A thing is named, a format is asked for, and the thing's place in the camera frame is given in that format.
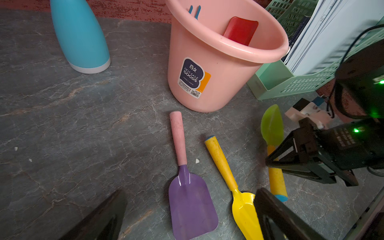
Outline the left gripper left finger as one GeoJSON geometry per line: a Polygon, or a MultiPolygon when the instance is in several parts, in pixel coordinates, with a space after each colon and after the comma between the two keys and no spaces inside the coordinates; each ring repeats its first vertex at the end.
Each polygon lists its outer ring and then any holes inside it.
{"type": "Polygon", "coordinates": [[[118,189],[64,234],[62,240],[117,240],[127,207],[124,190],[118,189]]]}

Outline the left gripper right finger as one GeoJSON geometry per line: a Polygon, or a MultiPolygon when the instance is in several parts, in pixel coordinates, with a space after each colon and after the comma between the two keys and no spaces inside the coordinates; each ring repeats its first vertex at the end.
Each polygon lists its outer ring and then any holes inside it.
{"type": "Polygon", "coordinates": [[[254,206],[265,240],[324,239],[265,188],[257,190],[254,206]]]}

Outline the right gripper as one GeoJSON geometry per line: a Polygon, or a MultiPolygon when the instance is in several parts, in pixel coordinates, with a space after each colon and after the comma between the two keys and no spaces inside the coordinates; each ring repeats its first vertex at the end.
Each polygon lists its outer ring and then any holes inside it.
{"type": "Polygon", "coordinates": [[[320,130],[304,118],[299,126],[273,151],[267,146],[268,167],[321,184],[335,184],[339,177],[347,187],[359,185],[352,170],[384,168],[384,126],[372,119],[320,130]]]}

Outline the yellow shovel yellow handle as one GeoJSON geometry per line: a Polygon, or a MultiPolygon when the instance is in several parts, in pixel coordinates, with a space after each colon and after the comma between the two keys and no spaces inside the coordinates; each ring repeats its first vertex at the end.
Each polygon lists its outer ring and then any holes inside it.
{"type": "Polygon", "coordinates": [[[234,220],[247,240],[262,240],[263,234],[254,206],[255,194],[242,193],[237,185],[228,161],[215,136],[205,140],[205,145],[229,190],[233,195],[232,213],[234,220]]]}

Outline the green trowel yellow handle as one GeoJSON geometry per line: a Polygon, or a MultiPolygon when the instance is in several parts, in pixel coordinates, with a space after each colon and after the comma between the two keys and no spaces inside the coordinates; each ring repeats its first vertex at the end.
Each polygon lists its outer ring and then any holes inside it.
{"type": "MultiPolygon", "coordinates": [[[[284,125],[280,108],[277,104],[270,106],[261,120],[261,134],[267,144],[268,156],[284,140],[284,125]]],[[[281,169],[269,168],[271,193],[281,202],[288,200],[288,193],[281,169]]]]}

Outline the purple shovel pink handle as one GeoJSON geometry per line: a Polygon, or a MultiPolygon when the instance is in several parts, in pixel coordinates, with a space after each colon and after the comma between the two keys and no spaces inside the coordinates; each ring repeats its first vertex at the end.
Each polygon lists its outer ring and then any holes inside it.
{"type": "Polygon", "coordinates": [[[176,240],[191,240],[214,231],[219,218],[206,182],[188,169],[182,113],[170,113],[170,121],[179,166],[169,187],[173,234],[176,240]]]}

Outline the red shovel wooden handle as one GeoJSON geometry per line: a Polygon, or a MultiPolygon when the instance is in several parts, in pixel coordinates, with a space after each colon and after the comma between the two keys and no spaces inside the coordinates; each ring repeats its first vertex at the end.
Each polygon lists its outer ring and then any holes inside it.
{"type": "Polygon", "coordinates": [[[249,46],[258,26],[258,21],[232,17],[223,36],[236,43],[249,46]]]}

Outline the teal spray bottle pink trigger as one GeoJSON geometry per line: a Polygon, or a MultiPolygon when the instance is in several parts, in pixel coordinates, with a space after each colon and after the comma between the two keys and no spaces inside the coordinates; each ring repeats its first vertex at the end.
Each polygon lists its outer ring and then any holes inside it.
{"type": "Polygon", "coordinates": [[[50,1],[60,47],[70,66],[83,74],[97,74],[111,64],[102,28],[87,1],[50,1]]]}

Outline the blue fork yellow handle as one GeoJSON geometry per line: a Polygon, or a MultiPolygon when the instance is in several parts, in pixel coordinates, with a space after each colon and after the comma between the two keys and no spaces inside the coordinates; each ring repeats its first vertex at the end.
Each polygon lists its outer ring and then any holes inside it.
{"type": "Polygon", "coordinates": [[[196,10],[194,10],[193,5],[190,5],[188,12],[189,12],[189,14],[195,13],[194,18],[197,20],[199,18],[199,14],[201,12],[201,9],[202,9],[201,5],[197,6],[196,10]]]}

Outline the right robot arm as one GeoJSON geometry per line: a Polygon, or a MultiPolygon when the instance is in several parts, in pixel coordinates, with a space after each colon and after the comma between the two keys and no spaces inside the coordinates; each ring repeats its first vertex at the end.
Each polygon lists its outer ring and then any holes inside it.
{"type": "Polygon", "coordinates": [[[384,175],[384,42],[346,53],[335,79],[335,107],[352,121],[321,130],[309,118],[300,120],[266,158],[268,167],[322,184],[340,178],[348,187],[358,185],[354,169],[384,175]]]}

